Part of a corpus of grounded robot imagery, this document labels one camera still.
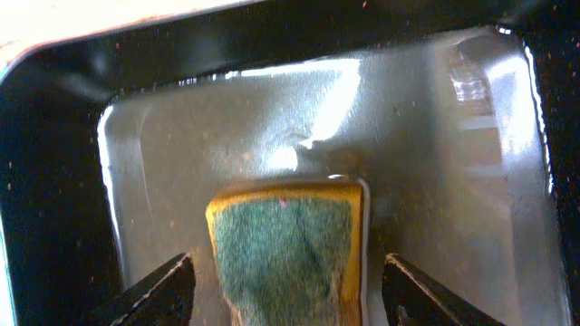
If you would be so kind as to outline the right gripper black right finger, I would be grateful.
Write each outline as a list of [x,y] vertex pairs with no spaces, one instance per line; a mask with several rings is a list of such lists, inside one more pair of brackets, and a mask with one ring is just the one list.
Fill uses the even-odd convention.
[[499,325],[397,254],[387,254],[382,300],[390,325]]

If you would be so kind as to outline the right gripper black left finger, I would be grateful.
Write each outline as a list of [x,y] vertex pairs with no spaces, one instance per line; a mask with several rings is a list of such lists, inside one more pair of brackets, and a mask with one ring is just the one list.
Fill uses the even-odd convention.
[[189,254],[174,256],[109,302],[88,313],[90,325],[188,325],[196,277]]

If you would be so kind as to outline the green yellow sponge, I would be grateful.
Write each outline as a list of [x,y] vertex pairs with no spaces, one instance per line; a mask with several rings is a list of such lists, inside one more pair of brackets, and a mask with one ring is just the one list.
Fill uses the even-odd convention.
[[235,325],[365,325],[370,190],[287,179],[214,197],[206,219]]

